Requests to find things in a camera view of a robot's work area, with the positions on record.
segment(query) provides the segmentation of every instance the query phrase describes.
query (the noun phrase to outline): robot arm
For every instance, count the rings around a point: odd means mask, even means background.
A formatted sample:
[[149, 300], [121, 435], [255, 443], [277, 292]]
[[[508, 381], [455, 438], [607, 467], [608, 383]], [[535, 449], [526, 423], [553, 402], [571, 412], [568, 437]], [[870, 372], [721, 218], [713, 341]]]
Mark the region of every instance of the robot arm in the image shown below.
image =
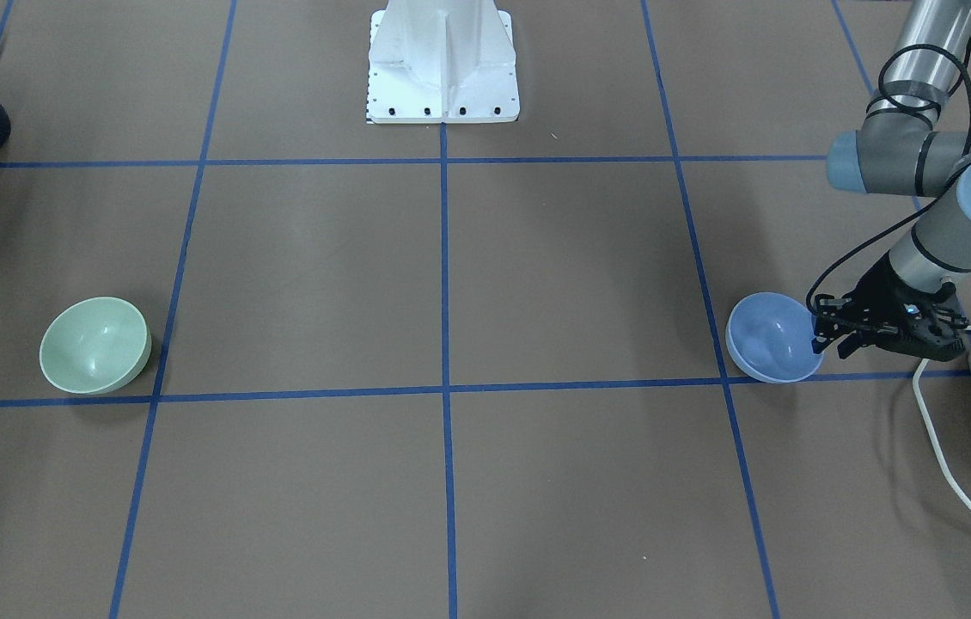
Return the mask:
[[840, 338], [842, 359], [871, 345], [935, 360], [964, 352], [956, 283], [971, 272], [971, 133], [933, 126], [960, 73], [948, 54], [968, 48], [970, 31], [971, 0], [915, 0], [862, 128], [833, 144], [833, 187], [937, 200], [853, 291], [808, 299], [816, 352]]

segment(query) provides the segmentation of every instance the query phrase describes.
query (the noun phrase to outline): black cable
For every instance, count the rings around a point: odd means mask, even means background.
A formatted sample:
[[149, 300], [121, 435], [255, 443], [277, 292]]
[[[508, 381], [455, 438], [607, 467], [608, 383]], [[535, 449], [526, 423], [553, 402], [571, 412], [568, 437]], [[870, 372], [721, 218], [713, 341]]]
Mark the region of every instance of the black cable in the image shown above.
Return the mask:
[[[950, 91], [948, 94], [949, 95], [954, 94], [956, 90], [958, 90], [958, 87], [960, 87], [960, 83], [961, 83], [964, 89], [966, 90], [966, 95], [968, 96], [968, 134], [966, 134], [966, 141], [964, 142], [964, 145], [963, 145], [963, 156], [968, 156], [968, 154], [970, 154], [970, 149], [971, 149], [971, 83], [970, 83], [970, 74], [968, 73], [968, 63], [970, 62], [970, 39], [968, 39], [968, 46], [966, 46], [966, 54], [964, 54], [965, 56], [964, 60], [958, 59], [955, 54], [952, 54], [952, 52], [949, 52], [948, 50], [944, 50], [944, 48], [940, 46], [930, 46], [930, 44], [918, 43], [918, 44], [915, 44], [915, 46], [902, 47], [901, 50], [894, 52], [894, 55], [891, 55], [890, 59], [887, 59], [887, 62], [882, 64], [882, 69], [879, 71], [879, 77], [877, 79], [877, 87], [879, 89], [879, 94], [881, 94], [882, 98], [886, 99], [887, 102], [890, 102], [890, 105], [895, 106], [895, 108], [898, 108], [901, 111], [905, 111], [905, 113], [920, 113], [920, 111], [936, 109], [937, 116], [938, 116], [938, 113], [940, 113], [941, 111], [940, 103], [930, 102], [929, 105], [922, 106], [922, 107], [907, 106], [906, 103], [898, 102], [897, 99], [895, 99], [891, 94], [888, 94], [885, 86], [883, 86], [882, 81], [886, 77], [887, 70], [890, 70], [890, 67], [893, 66], [895, 63], [895, 60], [897, 60], [898, 58], [901, 58], [902, 55], [908, 54], [909, 52], [913, 52], [915, 50], [929, 50], [931, 52], [937, 52], [937, 54], [940, 54], [941, 56], [943, 56], [943, 58], [948, 59], [949, 62], [955, 65], [956, 69], [960, 71], [960, 77], [958, 77], [958, 81], [956, 82], [956, 85], [950, 88]], [[941, 196], [947, 193], [952, 188], [952, 185], [956, 184], [956, 181], [960, 179], [960, 176], [963, 174], [965, 169], [968, 168], [969, 165], [970, 163], [964, 165], [963, 168], [960, 169], [960, 171], [952, 174], [950, 179], [948, 179], [948, 181], [944, 183], [944, 191], [940, 193]], [[885, 238], [885, 236], [889, 236], [893, 234], [895, 230], [901, 228], [902, 226], [905, 226], [905, 224], [909, 224], [910, 222], [913, 222], [914, 219], [917, 219], [918, 217], [925, 215], [925, 213], [928, 212], [929, 209], [931, 209], [933, 206], [937, 206], [938, 201], [940, 201], [940, 199], [937, 197], [937, 199], [934, 199], [933, 201], [931, 201], [931, 203], [929, 203], [925, 207], [919, 208], [917, 211], [913, 213], [913, 215], [909, 215], [908, 217], [903, 218], [901, 222], [893, 224], [893, 226], [890, 226], [886, 230], [879, 232], [879, 234], [872, 236], [870, 239], [867, 239], [866, 242], [860, 243], [858, 246], [853, 248], [852, 251], [847, 252], [847, 254], [842, 255], [842, 257], [836, 260], [836, 262], [833, 262], [832, 264], [830, 264], [830, 266], [828, 266], [826, 270], [822, 271], [822, 274], [819, 275], [818, 279], [815, 279], [815, 284], [812, 285], [810, 287], [810, 291], [807, 292], [807, 310], [810, 310], [810, 313], [815, 316], [818, 316], [820, 314], [820, 310], [818, 309], [818, 304], [816, 304], [816, 301], [815, 301], [815, 293], [818, 292], [818, 289], [819, 287], [821, 287], [822, 282], [826, 281], [826, 278], [828, 277], [828, 275], [830, 275], [830, 273], [832, 273], [832, 271], [835, 271], [836, 269], [838, 269], [838, 267], [842, 266], [842, 264], [848, 262], [848, 260], [853, 258], [854, 255], [859, 254], [860, 251], [866, 250], [868, 247], [873, 246], [873, 244], [875, 244], [876, 242], [879, 242], [879, 240], [882, 240], [883, 238]], [[847, 321], [835, 320], [835, 322], [838, 322], [839, 324], [843, 324], [843, 322], [847, 322]], [[855, 328], [855, 326], [857, 325], [846, 324], [846, 326], [853, 326]]]

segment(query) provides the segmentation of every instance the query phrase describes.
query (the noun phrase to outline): white plastic bracket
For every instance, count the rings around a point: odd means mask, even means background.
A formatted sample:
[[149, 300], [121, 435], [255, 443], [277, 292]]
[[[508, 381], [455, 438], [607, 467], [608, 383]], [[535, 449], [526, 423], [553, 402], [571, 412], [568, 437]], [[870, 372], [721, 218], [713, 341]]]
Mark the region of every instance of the white plastic bracket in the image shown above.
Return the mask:
[[368, 58], [368, 122], [520, 116], [512, 16], [493, 0], [390, 0], [371, 16]]

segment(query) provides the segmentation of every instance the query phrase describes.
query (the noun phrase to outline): light green bowl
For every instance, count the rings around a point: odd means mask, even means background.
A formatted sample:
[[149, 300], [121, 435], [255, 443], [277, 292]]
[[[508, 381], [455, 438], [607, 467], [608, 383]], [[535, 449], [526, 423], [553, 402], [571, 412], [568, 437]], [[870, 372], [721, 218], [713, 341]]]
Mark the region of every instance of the light green bowl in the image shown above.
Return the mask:
[[98, 395], [124, 387], [143, 371], [151, 341], [137, 307], [121, 298], [89, 298], [51, 322], [39, 346], [39, 365], [54, 387]]

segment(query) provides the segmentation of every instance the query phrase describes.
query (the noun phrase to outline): white power cord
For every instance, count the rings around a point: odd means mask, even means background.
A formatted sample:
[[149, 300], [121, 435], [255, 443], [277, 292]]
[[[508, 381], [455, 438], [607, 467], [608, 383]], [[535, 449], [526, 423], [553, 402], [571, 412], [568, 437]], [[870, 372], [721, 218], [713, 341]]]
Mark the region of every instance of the white power cord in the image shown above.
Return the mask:
[[929, 416], [929, 408], [925, 405], [925, 396], [921, 395], [921, 375], [925, 372], [925, 366], [929, 364], [928, 359], [921, 359], [921, 364], [918, 365], [917, 371], [913, 373], [913, 396], [917, 397], [918, 408], [921, 408], [921, 419], [925, 420], [925, 430], [929, 432], [929, 440], [932, 442], [932, 450], [937, 454], [937, 462], [940, 463], [940, 470], [944, 474], [944, 479], [948, 481], [948, 485], [952, 487], [952, 490], [956, 491], [956, 496], [963, 501], [963, 504], [968, 507], [971, 513], [971, 501], [966, 493], [964, 493], [963, 488], [960, 488], [956, 478], [952, 475], [952, 469], [948, 467], [948, 462], [944, 459], [944, 451], [940, 448], [940, 439], [937, 438], [937, 428], [932, 425], [932, 418]]

